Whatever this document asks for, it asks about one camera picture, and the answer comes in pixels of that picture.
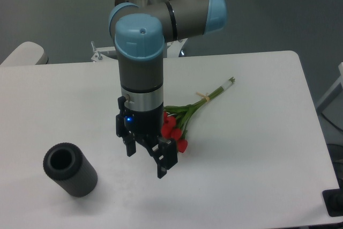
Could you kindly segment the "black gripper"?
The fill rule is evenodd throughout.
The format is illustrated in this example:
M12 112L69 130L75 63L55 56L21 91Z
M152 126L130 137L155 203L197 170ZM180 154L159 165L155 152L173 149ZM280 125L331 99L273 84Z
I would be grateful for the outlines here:
M153 110L140 112L125 107L126 98L124 96L119 97L117 101L120 113L116 115L116 135L123 138L126 155L131 157L136 153L136 141L133 134L149 136L146 138L145 148L156 162L157 177L162 179L167 171L178 162L176 140L160 137L163 124L163 104Z

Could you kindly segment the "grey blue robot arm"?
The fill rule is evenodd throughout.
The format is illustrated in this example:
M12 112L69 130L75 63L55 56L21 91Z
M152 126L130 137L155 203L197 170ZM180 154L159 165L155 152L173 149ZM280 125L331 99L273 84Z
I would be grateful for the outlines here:
M143 146L166 175L178 161L174 139L161 135L163 53L169 42L223 29L225 0L124 0L109 15L120 73L116 134L128 156Z

